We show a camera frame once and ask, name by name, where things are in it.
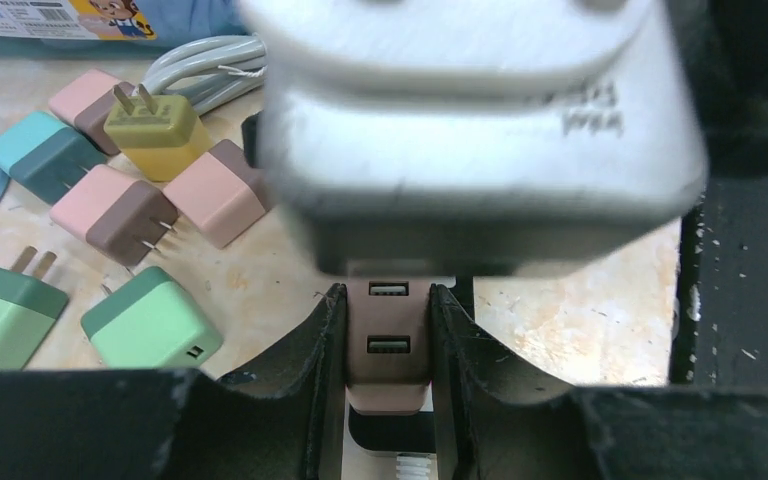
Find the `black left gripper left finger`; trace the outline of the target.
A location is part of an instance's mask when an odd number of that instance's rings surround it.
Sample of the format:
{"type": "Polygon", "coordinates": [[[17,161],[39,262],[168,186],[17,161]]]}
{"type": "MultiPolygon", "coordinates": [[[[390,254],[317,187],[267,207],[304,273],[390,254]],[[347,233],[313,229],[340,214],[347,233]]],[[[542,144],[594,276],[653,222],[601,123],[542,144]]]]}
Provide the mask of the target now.
{"type": "Polygon", "coordinates": [[[0,371],[0,479],[337,479],[347,294],[271,347],[198,369],[0,371]]]}

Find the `yellow USB charger plug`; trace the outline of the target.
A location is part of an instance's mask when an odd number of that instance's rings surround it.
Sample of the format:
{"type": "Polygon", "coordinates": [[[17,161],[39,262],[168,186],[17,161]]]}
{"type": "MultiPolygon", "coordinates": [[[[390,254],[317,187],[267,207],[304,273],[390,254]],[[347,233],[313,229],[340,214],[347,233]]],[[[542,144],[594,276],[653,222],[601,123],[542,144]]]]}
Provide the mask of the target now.
{"type": "Polygon", "coordinates": [[[133,95],[120,86],[111,93],[104,132],[148,180],[173,180],[214,145],[186,97],[152,95],[142,84],[133,95]]]}

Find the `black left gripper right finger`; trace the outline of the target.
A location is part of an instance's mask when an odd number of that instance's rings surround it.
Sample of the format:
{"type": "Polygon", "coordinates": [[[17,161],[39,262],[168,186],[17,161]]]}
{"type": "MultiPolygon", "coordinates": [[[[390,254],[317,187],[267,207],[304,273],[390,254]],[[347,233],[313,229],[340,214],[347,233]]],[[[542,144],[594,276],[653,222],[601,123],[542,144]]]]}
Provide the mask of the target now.
{"type": "Polygon", "coordinates": [[[768,479],[768,388],[575,386],[430,291],[442,479],[768,479]]]}

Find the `black power strip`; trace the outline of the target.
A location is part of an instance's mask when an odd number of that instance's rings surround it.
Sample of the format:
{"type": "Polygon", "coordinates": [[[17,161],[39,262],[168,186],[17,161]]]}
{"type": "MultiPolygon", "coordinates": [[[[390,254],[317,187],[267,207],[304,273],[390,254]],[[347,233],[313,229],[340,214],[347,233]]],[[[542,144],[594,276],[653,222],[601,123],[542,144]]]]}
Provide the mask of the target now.
{"type": "Polygon", "coordinates": [[[378,452],[419,452],[435,450],[431,382],[425,403],[413,415],[361,415],[349,405],[348,431],[362,448],[378,452]]]}

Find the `teal USB charger plug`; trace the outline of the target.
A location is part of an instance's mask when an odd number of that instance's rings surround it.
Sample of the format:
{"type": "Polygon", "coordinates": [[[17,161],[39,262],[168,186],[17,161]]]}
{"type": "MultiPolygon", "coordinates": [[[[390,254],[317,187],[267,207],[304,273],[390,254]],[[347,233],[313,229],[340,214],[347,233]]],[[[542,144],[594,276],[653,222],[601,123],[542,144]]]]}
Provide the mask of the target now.
{"type": "Polygon", "coordinates": [[[79,131],[34,111],[0,134],[0,169],[48,205],[108,157],[79,131]]]}

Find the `green plug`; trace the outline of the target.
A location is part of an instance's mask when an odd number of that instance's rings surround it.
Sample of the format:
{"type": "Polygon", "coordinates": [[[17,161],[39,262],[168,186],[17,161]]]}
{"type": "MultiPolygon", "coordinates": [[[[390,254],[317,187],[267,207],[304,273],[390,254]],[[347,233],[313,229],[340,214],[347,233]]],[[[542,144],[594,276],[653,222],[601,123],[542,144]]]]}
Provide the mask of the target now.
{"type": "Polygon", "coordinates": [[[55,253],[45,252],[26,271],[37,253],[27,246],[11,267],[0,267],[0,369],[23,369],[69,302],[66,292],[44,281],[55,253]]]}
{"type": "Polygon", "coordinates": [[[108,293],[80,325],[110,368],[198,367],[223,344],[193,296],[157,266],[108,293]]]}

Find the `brown pink USB charger plug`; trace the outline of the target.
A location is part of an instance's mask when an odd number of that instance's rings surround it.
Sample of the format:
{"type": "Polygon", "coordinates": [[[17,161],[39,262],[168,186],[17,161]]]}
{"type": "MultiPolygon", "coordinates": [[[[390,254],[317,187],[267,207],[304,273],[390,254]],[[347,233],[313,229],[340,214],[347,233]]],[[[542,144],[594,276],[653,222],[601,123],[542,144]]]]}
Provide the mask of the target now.
{"type": "Polygon", "coordinates": [[[114,86],[120,86],[126,93],[135,88],[105,71],[90,69],[48,101],[49,110],[58,119],[84,134],[98,150],[109,156],[120,153],[104,130],[108,115],[117,103],[112,93],[114,86]]]}

